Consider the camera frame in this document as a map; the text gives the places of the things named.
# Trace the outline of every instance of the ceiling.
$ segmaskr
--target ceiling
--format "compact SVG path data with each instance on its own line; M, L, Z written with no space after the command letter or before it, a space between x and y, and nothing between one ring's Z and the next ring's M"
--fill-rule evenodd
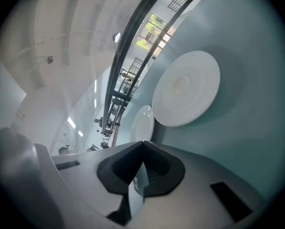
M54 87L74 107L111 66L140 0L22 0L0 35L0 59L27 94ZM53 56L53 63L45 62Z

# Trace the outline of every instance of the black vent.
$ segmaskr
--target black vent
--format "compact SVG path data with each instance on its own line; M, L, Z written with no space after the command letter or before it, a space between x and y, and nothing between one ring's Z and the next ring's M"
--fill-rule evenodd
M210 187L235 222L252 213L252 210L224 182L212 184Z
M67 163L57 164L56 168L58 170L64 170L64 169L67 169L67 168L78 166L79 164L80 163L78 161L71 161L71 162L67 162Z
M150 184L163 178L170 170L169 161L163 155L151 149L145 150L143 162L146 166Z

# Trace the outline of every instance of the gray panel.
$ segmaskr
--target gray panel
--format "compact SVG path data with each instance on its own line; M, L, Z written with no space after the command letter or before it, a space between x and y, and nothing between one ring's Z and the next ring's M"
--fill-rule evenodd
M122 196L109 193L97 177L98 164L131 144L125 144L115 148L101 149L89 153L72 154L65 156L53 156L55 164L78 161L80 165L60 170L63 179L69 187L79 195L98 213L108 216L111 212L118 210Z
M182 160L185 177L169 195L146 198L128 227L220 229L231 225L232 218L210 188L218 182L227 184L251 210L261 206L263 199L254 188L213 160L170 146L154 145Z
M78 194L78 191L73 189L64 181L59 171L55 167L45 146L40 144L35 144L35 146L40 161L42 182L50 192L57 206L59 207L59 210L63 216L65 228L123 228L97 213L87 203L86 198L82 198L80 194ZM60 161L63 163L63 157L68 157L67 160L71 161L74 155L61 157L62 159L60 159ZM90 195L97 196L97 191L90 190Z
M0 130L0 184L17 210L39 228L64 228L60 210L41 180L32 142Z

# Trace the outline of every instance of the white disc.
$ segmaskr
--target white disc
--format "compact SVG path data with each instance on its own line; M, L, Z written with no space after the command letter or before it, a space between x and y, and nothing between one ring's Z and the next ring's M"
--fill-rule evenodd
M203 51L177 58L160 78L152 100L156 120L181 126L201 116L214 101L220 84L216 60Z
M154 115L151 106L143 106L134 118L130 141L150 141L154 129Z

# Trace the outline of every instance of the light fixture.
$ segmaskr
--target light fixture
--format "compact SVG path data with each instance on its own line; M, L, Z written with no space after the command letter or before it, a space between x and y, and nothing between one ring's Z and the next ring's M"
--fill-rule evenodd
M120 38L120 32L115 33L115 34L113 35L113 41L114 41L114 42L118 42L118 41L119 41L119 38Z
M68 123L70 123L70 125L72 126L72 128L76 128L75 123L72 121L72 119L70 117L67 118Z
M53 62L53 57L52 56L40 56L40 57L36 57L36 58L46 58L47 64L51 64Z

